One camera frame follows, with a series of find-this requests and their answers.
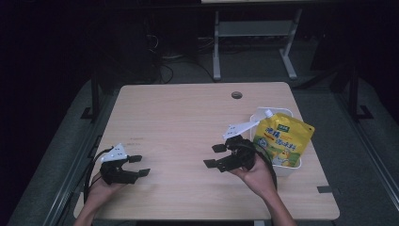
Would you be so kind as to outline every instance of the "human hand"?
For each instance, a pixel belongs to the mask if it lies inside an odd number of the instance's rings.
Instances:
[[[277,190],[272,174],[259,154],[261,153],[255,154],[255,164],[251,170],[233,169],[230,173],[238,176],[255,194],[264,199],[265,196],[277,193]]]
[[[255,154],[255,165],[251,170],[233,169],[230,172],[238,176],[255,194],[260,196],[270,212],[276,226],[295,226],[293,217],[282,202],[273,183],[273,176],[266,163]]]
[[[91,225],[100,207],[108,202],[111,197],[124,186],[126,185],[116,183],[112,183],[111,185],[107,184],[102,178],[101,173],[98,172],[92,179],[88,199],[73,225]]]

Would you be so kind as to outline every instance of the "table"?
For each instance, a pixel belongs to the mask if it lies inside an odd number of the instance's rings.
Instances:
[[[241,99],[231,94],[239,91]],[[106,125],[98,152],[124,145],[139,163],[125,170],[150,168],[147,177],[126,186],[96,218],[131,220],[260,220],[270,218],[263,201],[236,176],[207,169],[204,159],[223,143],[231,123],[249,121],[258,106],[290,109],[301,119],[294,96],[285,83],[230,83],[125,86]],[[98,172],[96,163],[92,175]],[[302,167],[279,177],[279,194],[295,219],[335,219],[340,215],[317,154],[310,143]],[[77,216],[83,196],[74,209]]]

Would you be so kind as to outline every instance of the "snack bag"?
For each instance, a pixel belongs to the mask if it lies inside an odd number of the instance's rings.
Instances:
[[[314,127],[283,113],[259,122],[253,143],[273,165],[295,167],[314,133]]]

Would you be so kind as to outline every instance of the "metal frame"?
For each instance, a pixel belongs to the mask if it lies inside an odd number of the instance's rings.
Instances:
[[[288,76],[295,80],[296,73],[289,58],[291,46],[293,45],[296,29],[302,14],[299,8],[292,21],[248,21],[248,22],[220,22],[219,12],[215,12],[215,39],[214,39],[214,80],[220,80],[219,62],[219,37],[242,37],[242,36],[287,36],[288,40],[284,48],[279,49],[281,59],[284,62]]]

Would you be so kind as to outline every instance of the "black cable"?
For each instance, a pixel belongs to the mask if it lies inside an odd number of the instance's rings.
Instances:
[[[202,68],[203,70],[205,70],[205,72],[208,74],[208,76],[212,79],[213,82],[216,82],[215,79],[212,77],[212,75],[208,72],[208,70],[203,67],[202,65],[200,65],[198,62],[195,61],[189,61],[189,60],[184,60],[184,61],[177,61],[177,62],[169,62],[168,64],[178,64],[178,63],[190,63],[190,64],[195,64],[197,66],[199,66],[200,68]]]
[[[102,155],[103,153],[109,153],[114,147],[110,149],[105,149],[101,151],[100,153],[97,154],[97,156],[94,157],[94,159],[88,164],[87,169],[86,169],[86,180],[83,188],[83,203],[86,202],[88,199],[88,193],[89,193],[89,186],[88,184],[90,183],[90,176],[91,173],[93,172],[94,165],[96,164],[97,159]]]

